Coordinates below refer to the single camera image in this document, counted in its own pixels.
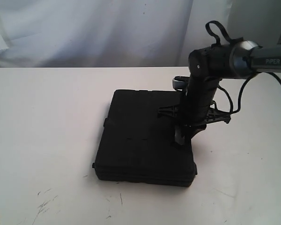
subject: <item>white curtain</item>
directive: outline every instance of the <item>white curtain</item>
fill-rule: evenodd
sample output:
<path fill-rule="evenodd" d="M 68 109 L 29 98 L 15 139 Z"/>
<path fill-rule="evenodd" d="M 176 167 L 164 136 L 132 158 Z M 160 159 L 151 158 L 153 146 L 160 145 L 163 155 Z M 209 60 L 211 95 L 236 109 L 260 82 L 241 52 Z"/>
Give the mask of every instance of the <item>white curtain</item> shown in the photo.
<path fill-rule="evenodd" d="M 186 66 L 234 1 L 0 0 L 0 67 Z"/>

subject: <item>white table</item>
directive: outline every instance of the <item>white table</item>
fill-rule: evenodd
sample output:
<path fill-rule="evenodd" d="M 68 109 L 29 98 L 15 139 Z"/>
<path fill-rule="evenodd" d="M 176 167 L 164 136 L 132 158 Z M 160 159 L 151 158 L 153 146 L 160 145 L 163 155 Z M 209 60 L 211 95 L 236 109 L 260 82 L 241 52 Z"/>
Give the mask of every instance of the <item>white table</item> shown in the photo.
<path fill-rule="evenodd" d="M 116 89 L 172 90 L 188 74 L 0 69 L 0 225 L 281 225 L 281 87 L 267 74 L 249 82 L 230 124 L 193 138 L 189 188 L 100 181 L 90 169 Z M 242 82 L 221 83 L 235 104 Z M 215 99 L 228 110 L 224 94 Z"/>

